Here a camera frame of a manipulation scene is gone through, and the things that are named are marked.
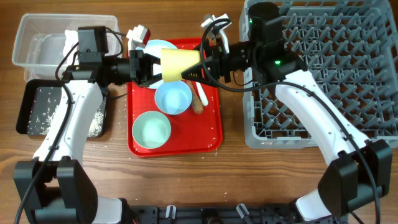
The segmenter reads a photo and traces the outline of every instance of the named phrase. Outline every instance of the wooden table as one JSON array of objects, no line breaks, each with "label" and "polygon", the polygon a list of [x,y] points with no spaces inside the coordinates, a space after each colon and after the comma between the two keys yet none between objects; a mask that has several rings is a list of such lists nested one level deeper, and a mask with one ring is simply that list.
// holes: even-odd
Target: wooden table
[{"label": "wooden table", "polygon": [[[109,14],[118,18],[125,32],[137,24],[150,27],[152,39],[199,37],[203,15],[228,13],[231,43],[238,41],[238,21],[243,0],[184,1],[95,0],[23,1],[0,4],[0,223],[14,221],[20,198],[12,179],[17,161],[27,161],[43,137],[17,134],[17,115],[25,88],[24,70],[11,63],[12,48],[25,13]],[[394,12],[398,4],[392,3]],[[112,86],[112,94],[125,92]],[[242,94],[220,91],[224,140],[215,152],[139,159],[126,145],[126,102],[109,104],[108,130],[90,139],[84,151],[86,173],[100,195],[124,197],[131,205],[197,206],[286,203],[315,189],[326,165],[318,148],[255,150],[244,142]],[[394,150],[390,194],[381,199],[383,223],[398,222],[398,151]],[[374,204],[357,214],[374,222]]]}]

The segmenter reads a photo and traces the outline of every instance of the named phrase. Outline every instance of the black tray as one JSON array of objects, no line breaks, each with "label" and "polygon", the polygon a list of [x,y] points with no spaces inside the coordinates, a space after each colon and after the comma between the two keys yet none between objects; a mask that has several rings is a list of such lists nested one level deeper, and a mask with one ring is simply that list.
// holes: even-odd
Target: black tray
[{"label": "black tray", "polygon": [[[55,110],[61,100],[62,87],[56,80],[31,80],[26,83],[24,97],[17,120],[17,132],[31,136],[47,135]],[[97,109],[88,137],[100,137],[104,133],[106,97]]]}]

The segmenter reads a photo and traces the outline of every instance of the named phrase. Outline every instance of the plate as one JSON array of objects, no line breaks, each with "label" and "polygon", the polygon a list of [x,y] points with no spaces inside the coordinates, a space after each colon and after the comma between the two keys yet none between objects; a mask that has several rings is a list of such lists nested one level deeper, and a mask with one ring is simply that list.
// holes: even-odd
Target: plate
[{"label": "plate", "polygon": [[[150,54],[158,58],[162,56],[162,49],[177,49],[177,47],[166,40],[150,40],[148,41],[144,49],[142,49],[141,47],[137,47],[137,50],[143,50],[145,54]],[[154,70],[154,75],[160,74],[162,73],[162,66],[154,64],[153,70]],[[155,90],[161,84],[163,84],[163,80],[155,82],[154,84],[150,85],[148,88]]]}]

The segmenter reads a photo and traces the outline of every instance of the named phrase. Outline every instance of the black mounting base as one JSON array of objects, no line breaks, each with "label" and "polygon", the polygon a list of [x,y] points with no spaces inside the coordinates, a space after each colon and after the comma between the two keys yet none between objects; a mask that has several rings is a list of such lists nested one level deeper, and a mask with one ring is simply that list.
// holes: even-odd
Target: black mounting base
[{"label": "black mounting base", "polygon": [[[177,207],[175,219],[166,218],[166,208],[156,206],[131,206],[131,210],[139,217],[139,224],[246,224],[236,207]],[[289,224],[289,204],[271,204],[263,207],[248,207],[250,220],[253,224]],[[341,217],[338,222],[332,218],[313,222],[316,224],[348,224],[348,217]]]}]

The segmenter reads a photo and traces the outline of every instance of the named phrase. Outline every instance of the yellow object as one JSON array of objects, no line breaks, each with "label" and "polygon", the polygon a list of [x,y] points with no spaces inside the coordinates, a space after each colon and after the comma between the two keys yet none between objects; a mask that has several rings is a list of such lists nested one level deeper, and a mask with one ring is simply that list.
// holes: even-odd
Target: yellow object
[{"label": "yellow object", "polygon": [[160,64],[164,82],[179,81],[181,73],[200,62],[197,50],[162,49]]}]

